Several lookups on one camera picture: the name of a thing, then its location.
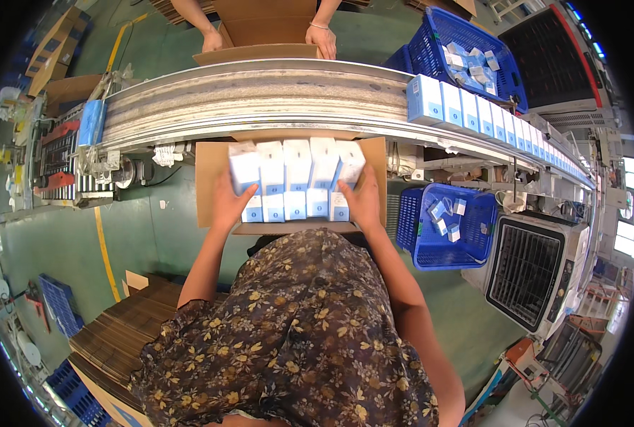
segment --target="window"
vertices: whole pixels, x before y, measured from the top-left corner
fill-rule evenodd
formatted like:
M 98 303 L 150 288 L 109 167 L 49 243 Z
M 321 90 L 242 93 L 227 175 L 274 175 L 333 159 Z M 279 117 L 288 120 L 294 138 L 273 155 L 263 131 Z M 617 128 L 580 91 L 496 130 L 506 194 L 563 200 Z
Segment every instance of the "window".
M 625 162 L 625 186 L 634 189 L 634 158 L 624 157 Z M 621 209 L 620 215 L 623 219 L 631 220 L 634 215 L 634 198 L 632 193 L 628 192 L 629 209 Z M 617 251 L 628 254 L 634 258 L 634 225 L 619 221 L 616 228 L 616 238 L 613 248 Z

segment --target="hand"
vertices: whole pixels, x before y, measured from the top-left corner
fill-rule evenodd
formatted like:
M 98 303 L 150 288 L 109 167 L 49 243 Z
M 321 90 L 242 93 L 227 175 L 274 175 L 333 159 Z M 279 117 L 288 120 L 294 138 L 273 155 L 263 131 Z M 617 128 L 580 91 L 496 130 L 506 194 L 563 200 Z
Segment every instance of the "hand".
M 236 196 L 231 186 L 231 174 L 227 165 L 215 181 L 211 228 L 226 231 L 228 234 L 256 190 L 257 184 L 253 184 L 243 194 Z
M 378 184 L 371 165 L 364 166 L 364 182 L 357 191 L 353 192 L 342 180 L 338 180 L 338 187 L 346 196 L 350 218 L 355 220 L 362 231 L 367 234 L 381 226 L 379 216 L 380 204 L 378 200 Z
M 336 59 L 336 35 L 333 31 L 310 25 L 305 34 L 305 42 L 316 44 L 324 59 Z
M 203 52 L 218 51 L 222 48 L 222 36 L 217 31 L 203 33 Z

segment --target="bracelet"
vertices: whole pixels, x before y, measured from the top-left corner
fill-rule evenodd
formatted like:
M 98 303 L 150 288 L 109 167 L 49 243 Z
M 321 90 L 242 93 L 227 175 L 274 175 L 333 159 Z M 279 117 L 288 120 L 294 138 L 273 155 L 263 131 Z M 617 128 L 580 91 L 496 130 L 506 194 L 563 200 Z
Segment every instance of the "bracelet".
M 312 27 L 321 28 L 322 30 L 328 30 L 328 29 L 329 29 L 329 27 L 321 27 L 320 25 L 313 24 L 313 23 L 312 23 L 312 21 L 310 21 L 310 25 L 311 25 Z

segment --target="woman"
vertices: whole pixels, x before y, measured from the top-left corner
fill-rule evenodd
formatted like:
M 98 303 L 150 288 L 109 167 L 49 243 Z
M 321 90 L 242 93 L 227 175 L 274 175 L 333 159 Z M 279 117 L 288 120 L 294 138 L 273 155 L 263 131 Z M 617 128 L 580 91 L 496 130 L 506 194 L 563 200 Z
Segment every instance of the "woman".
M 369 254 L 326 229 L 281 237 L 239 269 L 213 308 L 222 249 L 257 187 L 216 184 L 213 226 L 175 319 L 144 347 L 130 389 L 164 426 L 457 427 L 464 390 L 419 285 L 379 221 L 371 166 L 339 181 Z

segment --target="air cooler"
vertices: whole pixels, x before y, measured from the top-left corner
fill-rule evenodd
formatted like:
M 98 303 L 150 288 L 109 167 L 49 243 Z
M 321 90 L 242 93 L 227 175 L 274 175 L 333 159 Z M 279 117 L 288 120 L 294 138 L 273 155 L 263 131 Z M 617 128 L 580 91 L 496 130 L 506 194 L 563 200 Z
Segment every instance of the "air cooler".
M 575 308 L 590 229 L 525 211 L 497 219 L 492 253 L 481 269 L 462 270 L 486 301 L 535 338 L 549 338 Z

